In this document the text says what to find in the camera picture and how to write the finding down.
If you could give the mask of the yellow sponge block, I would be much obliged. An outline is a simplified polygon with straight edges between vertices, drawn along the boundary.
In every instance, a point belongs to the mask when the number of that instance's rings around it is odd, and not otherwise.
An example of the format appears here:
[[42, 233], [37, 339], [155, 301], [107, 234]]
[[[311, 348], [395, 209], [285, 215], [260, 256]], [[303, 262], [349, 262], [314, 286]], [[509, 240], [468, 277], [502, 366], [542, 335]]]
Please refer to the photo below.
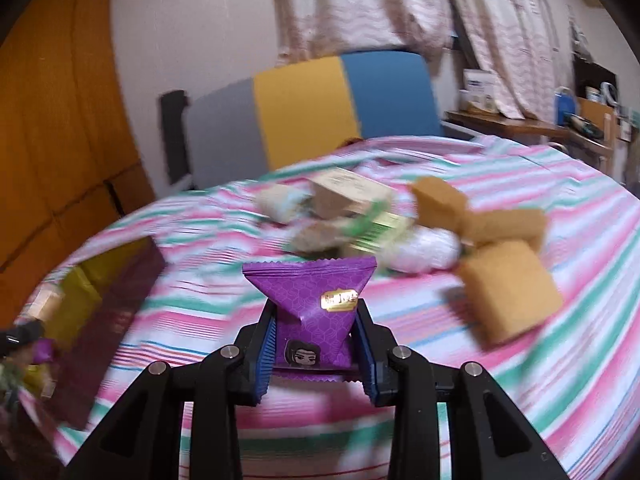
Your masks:
[[460, 260], [457, 276], [488, 344], [520, 336], [563, 307], [551, 273], [522, 240], [477, 249]]
[[416, 179], [411, 192], [416, 199], [417, 224], [460, 233], [468, 210], [468, 198], [464, 193], [435, 177]]
[[539, 208], [469, 212], [463, 220], [460, 237], [475, 248], [521, 240], [534, 252], [540, 252], [547, 226], [547, 217]]

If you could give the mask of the gold maroon storage box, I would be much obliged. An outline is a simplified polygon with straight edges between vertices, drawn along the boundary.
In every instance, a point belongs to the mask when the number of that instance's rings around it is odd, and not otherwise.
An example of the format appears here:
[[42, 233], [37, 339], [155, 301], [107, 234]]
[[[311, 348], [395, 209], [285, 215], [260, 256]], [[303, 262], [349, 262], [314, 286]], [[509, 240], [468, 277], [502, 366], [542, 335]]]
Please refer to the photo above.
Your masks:
[[49, 415], [87, 427], [114, 355], [166, 262], [147, 236], [76, 263], [55, 289], [54, 304], [27, 367], [25, 387]]

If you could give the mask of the beige cardboard box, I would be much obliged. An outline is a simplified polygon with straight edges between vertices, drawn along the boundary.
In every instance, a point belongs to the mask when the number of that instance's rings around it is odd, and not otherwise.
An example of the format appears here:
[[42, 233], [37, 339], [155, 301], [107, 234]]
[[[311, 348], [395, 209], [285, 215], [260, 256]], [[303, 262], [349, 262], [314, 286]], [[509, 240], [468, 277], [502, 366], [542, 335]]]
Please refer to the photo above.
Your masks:
[[330, 220], [375, 202], [393, 203], [394, 190], [381, 182], [340, 167], [318, 172], [309, 178], [314, 214]]

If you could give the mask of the wooden side desk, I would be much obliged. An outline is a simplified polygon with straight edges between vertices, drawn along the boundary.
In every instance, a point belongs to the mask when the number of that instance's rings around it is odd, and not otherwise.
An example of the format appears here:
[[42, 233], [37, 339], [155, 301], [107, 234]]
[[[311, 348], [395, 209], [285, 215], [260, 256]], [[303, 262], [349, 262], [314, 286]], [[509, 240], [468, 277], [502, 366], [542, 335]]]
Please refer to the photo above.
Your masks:
[[575, 144], [590, 152], [598, 161], [598, 168], [609, 177], [614, 176], [614, 139], [607, 133], [602, 141], [582, 136], [577, 131], [533, 119], [509, 119], [498, 115], [447, 112], [446, 121], [480, 133], [502, 136], [510, 140], [540, 143]]

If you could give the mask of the green tea box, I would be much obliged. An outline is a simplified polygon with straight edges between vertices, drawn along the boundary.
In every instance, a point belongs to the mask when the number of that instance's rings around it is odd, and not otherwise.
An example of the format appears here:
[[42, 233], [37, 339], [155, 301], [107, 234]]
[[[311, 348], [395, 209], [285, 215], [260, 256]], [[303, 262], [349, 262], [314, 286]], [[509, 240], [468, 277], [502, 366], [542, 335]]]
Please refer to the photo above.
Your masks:
[[342, 246], [341, 256], [376, 256], [398, 242], [412, 226], [413, 218], [381, 211], [362, 234]]

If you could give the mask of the rolled white blue sock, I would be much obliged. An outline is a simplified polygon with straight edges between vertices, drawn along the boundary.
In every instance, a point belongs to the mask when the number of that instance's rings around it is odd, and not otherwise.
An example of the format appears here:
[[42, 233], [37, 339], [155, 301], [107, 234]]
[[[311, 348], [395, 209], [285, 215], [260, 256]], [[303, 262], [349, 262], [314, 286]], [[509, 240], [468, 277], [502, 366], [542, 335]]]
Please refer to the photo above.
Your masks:
[[261, 214], [284, 226], [295, 220], [310, 199], [310, 194], [291, 185], [270, 184], [255, 196]]

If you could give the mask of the striped pink green bedsheet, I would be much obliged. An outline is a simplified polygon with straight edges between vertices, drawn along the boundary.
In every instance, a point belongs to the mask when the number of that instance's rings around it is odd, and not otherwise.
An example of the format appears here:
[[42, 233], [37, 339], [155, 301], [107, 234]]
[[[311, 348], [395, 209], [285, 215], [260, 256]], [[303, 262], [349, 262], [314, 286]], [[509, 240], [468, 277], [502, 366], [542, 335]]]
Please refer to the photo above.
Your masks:
[[542, 251], [564, 297], [543, 326], [489, 348], [454, 274], [378, 271], [363, 297], [375, 322], [435, 363], [480, 362], [546, 440], [568, 475], [600, 477], [639, 426], [639, 203], [613, 179], [546, 146], [496, 136], [367, 140], [260, 177], [158, 200], [94, 236], [84, 260], [151, 235], [166, 261], [108, 367], [90, 419], [99, 422], [151, 362], [198, 362], [254, 322], [264, 297], [244, 278], [249, 261], [277, 260], [288, 230], [269, 224], [254, 195], [269, 183], [304, 188], [340, 166], [391, 186], [397, 212], [414, 211], [409, 186], [434, 176], [474, 209], [539, 207]]

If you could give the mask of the silver white ball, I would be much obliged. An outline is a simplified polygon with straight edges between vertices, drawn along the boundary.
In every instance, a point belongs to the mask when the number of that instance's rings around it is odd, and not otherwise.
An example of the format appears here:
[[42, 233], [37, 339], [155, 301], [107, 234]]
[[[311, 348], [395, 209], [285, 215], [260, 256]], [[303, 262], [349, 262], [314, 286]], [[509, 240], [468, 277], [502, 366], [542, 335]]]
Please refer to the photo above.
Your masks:
[[461, 255], [459, 237], [444, 229], [414, 226], [383, 252], [387, 269], [403, 274], [424, 274], [451, 269]]

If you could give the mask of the white blue carton on desk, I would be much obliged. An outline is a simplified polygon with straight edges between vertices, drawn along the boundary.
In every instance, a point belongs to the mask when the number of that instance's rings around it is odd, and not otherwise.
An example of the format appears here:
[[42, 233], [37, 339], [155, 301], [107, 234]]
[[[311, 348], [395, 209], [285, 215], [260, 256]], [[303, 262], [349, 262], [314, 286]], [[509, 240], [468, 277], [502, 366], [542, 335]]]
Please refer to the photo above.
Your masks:
[[486, 70], [463, 70], [464, 102], [469, 110], [481, 110], [484, 113], [497, 114], [496, 75]]

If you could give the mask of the purple snack packet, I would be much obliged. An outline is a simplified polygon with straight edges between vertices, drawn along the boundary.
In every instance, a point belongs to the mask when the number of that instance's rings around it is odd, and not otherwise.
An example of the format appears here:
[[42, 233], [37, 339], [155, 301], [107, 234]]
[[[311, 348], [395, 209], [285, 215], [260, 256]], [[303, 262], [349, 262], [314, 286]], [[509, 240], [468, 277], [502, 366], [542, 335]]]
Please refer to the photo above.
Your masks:
[[355, 374], [350, 332], [375, 269], [373, 256], [242, 266], [247, 281], [276, 305], [277, 374], [306, 380]]

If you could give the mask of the green-edged cracker packet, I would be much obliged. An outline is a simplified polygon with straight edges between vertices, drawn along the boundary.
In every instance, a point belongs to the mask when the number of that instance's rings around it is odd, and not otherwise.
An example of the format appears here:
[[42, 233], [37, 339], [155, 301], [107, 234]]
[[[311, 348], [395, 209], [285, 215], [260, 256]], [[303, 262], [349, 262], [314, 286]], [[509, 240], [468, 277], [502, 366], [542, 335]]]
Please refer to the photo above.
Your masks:
[[299, 256], [339, 254], [360, 231], [355, 218], [318, 220], [300, 229], [286, 244], [287, 252]]

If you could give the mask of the orange wooden wardrobe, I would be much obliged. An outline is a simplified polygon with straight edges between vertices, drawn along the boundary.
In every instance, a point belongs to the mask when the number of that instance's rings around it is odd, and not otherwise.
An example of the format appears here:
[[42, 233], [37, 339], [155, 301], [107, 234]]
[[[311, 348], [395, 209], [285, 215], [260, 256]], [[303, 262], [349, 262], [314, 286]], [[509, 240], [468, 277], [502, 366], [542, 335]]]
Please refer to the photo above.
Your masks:
[[154, 200], [116, 75], [111, 0], [20, 0], [1, 32], [1, 322]]

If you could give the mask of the blue round container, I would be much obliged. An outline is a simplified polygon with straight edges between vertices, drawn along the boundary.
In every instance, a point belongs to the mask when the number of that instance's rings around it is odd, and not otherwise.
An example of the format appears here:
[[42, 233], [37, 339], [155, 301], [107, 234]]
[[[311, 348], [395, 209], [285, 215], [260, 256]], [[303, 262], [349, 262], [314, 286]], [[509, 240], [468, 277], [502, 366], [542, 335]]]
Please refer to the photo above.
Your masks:
[[554, 119], [555, 125], [564, 127], [566, 118], [577, 113], [577, 103], [574, 92], [568, 87], [558, 87], [554, 90]]

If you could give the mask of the grey yellow blue headboard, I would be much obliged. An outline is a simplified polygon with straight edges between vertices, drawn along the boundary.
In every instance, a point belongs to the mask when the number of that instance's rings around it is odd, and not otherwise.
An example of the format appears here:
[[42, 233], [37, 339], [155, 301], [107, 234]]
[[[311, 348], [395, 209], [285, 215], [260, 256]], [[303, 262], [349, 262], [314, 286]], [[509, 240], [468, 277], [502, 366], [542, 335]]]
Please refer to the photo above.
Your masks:
[[347, 53], [265, 70], [192, 100], [158, 99], [170, 182], [194, 188], [254, 179], [381, 136], [440, 136], [422, 56]]

